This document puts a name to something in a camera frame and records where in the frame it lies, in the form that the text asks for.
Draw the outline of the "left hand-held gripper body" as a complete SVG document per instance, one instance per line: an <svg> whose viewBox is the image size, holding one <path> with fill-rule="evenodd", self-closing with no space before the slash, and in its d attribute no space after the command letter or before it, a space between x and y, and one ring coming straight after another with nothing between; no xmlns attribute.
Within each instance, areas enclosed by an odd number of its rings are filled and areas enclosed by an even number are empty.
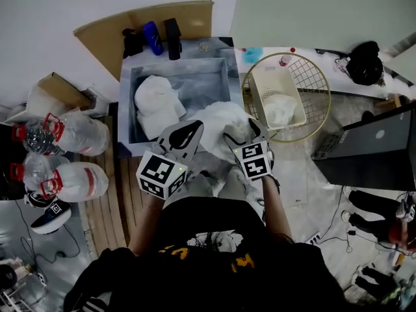
<svg viewBox="0 0 416 312"><path fill-rule="evenodd" d="M167 200L185 184L189 176L192 148L164 148L152 142L144 152L136 171L139 188Z"/></svg>

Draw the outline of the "white cloth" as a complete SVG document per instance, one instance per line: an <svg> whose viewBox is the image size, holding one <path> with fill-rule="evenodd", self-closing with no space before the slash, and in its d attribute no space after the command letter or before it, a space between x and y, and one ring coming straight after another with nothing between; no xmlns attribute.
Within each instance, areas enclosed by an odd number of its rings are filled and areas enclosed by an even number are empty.
<svg viewBox="0 0 416 312"><path fill-rule="evenodd" d="M246 141L252 134L250 116L236 103L217 101L204 109L196 111L188 120L203 123L200 146L211 155L235 164L235 156L223 139L229 133L235 140Z"/></svg>
<svg viewBox="0 0 416 312"><path fill-rule="evenodd" d="M263 108L268 125L270 127L289 125L297 106L297 101L285 94L267 97L263 102Z"/></svg>
<svg viewBox="0 0 416 312"><path fill-rule="evenodd" d="M149 140L158 138L187 113L169 80L156 75L147 77L137 88L134 103L137 121Z"/></svg>

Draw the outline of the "cream plastic laundry basket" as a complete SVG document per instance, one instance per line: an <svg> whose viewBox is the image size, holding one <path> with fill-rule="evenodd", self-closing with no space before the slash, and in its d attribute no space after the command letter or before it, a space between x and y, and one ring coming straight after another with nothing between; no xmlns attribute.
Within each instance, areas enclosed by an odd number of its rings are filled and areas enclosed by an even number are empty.
<svg viewBox="0 0 416 312"><path fill-rule="evenodd" d="M302 100L288 68L276 68L275 70L254 69L249 73L248 85L252 93L253 103L259 121L265 125L269 131L299 127L306 123L306 114ZM298 103L289 125L270 127L267 123L263 102L267 97L275 94L291 96Z"/></svg>

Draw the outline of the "person's left forearm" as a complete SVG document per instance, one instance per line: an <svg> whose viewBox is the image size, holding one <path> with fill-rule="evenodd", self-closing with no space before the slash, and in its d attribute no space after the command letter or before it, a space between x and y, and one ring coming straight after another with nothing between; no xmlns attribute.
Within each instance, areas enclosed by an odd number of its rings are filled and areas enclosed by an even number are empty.
<svg viewBox="0 0 416 312"><path fill-rule="evenodd" d="M164 200L152 194L144 196L142 216L128 245L134 255L143 255L150 248L163 206Z"/></svg>

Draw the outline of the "small red capped bottle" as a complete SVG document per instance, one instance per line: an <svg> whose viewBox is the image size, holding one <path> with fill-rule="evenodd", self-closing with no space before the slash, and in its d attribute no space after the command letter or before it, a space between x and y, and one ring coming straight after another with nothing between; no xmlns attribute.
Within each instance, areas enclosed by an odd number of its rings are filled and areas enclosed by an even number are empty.
<svg viewBox="0 0 416 312"><path fill-rule="evenodd" d="M290 61L292 60L293 57L293 53L296 51L296 49L294 47L290 48L290 54L288 55L282 55L280 60L279 60L279 65L280 66L287 66Z"/></svg>

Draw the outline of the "black faucet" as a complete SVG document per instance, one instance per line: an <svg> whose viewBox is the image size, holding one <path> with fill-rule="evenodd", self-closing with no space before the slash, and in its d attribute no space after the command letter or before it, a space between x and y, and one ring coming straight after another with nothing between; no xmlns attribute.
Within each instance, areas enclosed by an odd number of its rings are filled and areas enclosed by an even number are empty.
<svg viewBox="0 0 416 312"><path fill-rule="evenodd" d="M168 44L168 56L170 60L179 60L181 57L181 31L175 18L164 20L166 40Z"/></svg>

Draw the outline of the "white low shelf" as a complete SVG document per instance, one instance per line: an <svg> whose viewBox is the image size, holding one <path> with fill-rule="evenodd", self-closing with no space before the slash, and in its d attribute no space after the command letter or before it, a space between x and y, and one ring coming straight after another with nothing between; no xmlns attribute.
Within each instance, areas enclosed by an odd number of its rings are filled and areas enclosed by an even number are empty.
<svg viewBox="0 0 416 312"><path fill-rule="evenodd" d="M267 55L288 52L289 50L289 47L263 47L263 55L260 59ZM347 74L334 70L334 60L337 58L336 55L332 53L320 55L315 49L304 49L300 47L296 48L295 53L311 60L321 69L332 92L341 92L372 98L386 98L389 94L399 94L404 95L409 99L416 99L416 85L408 86L407 83L399 80L397 77L391 77L388 73L384 74L385 86L361 86L354 83ZM243 77L253 64L243 63L242 49L235 50L235 57L240 77Z"/></svg>

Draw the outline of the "blue bottle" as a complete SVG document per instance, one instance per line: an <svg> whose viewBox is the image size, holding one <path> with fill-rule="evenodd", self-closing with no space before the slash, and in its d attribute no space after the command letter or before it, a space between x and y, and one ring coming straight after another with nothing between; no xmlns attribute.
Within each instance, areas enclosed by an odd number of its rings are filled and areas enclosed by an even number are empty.
<svg viewBox="0 0 416 312"><path fill-rule="evenodd" d="M153 53L157 56L162 55L164 48L156 24L153 21L144 24L143 33Z"/></svg>

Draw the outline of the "black pump bottle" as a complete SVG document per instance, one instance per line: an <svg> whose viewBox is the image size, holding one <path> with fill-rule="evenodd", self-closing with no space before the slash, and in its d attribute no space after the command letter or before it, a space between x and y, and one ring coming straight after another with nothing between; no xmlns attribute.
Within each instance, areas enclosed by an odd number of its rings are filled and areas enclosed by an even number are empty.
<svg viewBox="0 0 416 312"><path fill-rule="evenodd" d="M126 28L122 31L124 36L123 58L131 57L143 52L144 39L141 32Z"/></svg>

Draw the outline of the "person's black shirt torso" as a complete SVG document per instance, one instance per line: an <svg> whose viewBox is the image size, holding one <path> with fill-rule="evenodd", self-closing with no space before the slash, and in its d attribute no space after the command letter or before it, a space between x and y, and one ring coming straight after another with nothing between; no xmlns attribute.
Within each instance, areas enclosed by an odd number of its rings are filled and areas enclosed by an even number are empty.
<svg viewBox="0 0 416 312"><path fill-rule="evenodd" d="M273 237L251 205L185 198L161 212L141 256L106 249L64 312L345 312L319 248Z"/></svg>

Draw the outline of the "small clear jar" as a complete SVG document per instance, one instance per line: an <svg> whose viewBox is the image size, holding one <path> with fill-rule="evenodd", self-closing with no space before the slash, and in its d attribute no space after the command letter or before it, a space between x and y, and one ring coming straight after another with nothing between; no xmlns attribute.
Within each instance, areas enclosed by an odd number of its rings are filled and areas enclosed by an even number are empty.
<svg viewBox="0 0 416 312"><path fill-rule="evenodd" d="M349 62L350 62L350 57L348 56L336 58L334 60L334 70L340 71L343 73L348 73L346 67L348 66Z"/></svg>

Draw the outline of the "black computer tower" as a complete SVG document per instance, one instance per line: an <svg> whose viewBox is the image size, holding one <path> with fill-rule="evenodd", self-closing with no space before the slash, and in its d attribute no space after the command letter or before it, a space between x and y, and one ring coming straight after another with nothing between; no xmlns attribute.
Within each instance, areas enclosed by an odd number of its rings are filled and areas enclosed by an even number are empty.
<svg viewBox="0 0 416 312"><path fill-rule="evenodd" d="M416 192L416 101L326 135L311 159L332 185Z"/></svg>

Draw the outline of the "black bag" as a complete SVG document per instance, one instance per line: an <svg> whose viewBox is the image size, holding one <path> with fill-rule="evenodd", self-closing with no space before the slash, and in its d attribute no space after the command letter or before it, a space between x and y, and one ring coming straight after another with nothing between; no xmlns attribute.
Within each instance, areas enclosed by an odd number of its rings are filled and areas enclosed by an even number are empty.
<svg viewBox="0 0 416 312"><path fill-rule="evenodd" d="M383 76L384 67L378 53L380 48L375 41L363 42L348 54L346 70L354 83L371 86Z"/></svg>

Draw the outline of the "white carton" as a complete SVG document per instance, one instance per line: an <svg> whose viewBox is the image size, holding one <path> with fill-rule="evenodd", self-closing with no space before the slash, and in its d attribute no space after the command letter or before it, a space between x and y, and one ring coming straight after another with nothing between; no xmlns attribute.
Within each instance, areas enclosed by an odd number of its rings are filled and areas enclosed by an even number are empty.
<svg viewBox="0 0 416 312"><path fill-rule="evenodd" d="M70 110L72 109L48 95L37 84L30 91L27 100L27 112L33 116L44 118L48 113L60 116Z"/></svg>

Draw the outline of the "black cabinet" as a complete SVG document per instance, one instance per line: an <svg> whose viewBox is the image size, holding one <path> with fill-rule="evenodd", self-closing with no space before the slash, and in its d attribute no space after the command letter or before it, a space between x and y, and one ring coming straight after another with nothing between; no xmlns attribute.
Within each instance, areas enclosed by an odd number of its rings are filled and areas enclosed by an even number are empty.
<svg viewBox="0 0 416 312"><path fill-rule="evenodd" d="M20 200L26 191L22 181L11 178L11 164L21 164L27 155L23 144L12 140L12 127L0 123L0 200Z"/></svg>

